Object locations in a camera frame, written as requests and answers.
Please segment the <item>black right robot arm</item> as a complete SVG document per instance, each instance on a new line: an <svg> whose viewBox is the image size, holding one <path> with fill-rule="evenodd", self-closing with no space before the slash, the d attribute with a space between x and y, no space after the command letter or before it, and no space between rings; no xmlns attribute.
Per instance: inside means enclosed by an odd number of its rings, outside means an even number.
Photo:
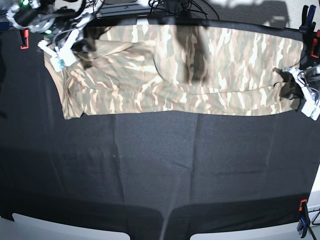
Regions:
<svg viewBox="0 0 320 240"><path fill-rule="evenodd" d="M38 33L46 37L37 46L49 55L56 72L76 62L74 44L82 41L83 29L97 17L99 9L87 11L87 1L81 2L78 10L55 8L54 0L4 0L0 10L19 31L21 50L29 48L29 34Z"/></svg>

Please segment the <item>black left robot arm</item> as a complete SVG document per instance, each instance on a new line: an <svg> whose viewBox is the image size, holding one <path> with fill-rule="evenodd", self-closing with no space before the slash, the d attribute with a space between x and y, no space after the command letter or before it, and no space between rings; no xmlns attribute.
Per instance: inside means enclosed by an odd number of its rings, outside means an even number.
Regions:
<svg viewBox="0 0 320 240"><path fill-rule="evenodd" d="M320 86L316 85L320 81L320 65L310 66L305 70L285 67L284 71L292 75L303 93L301 112L316 121L320 116Z"/></svg>

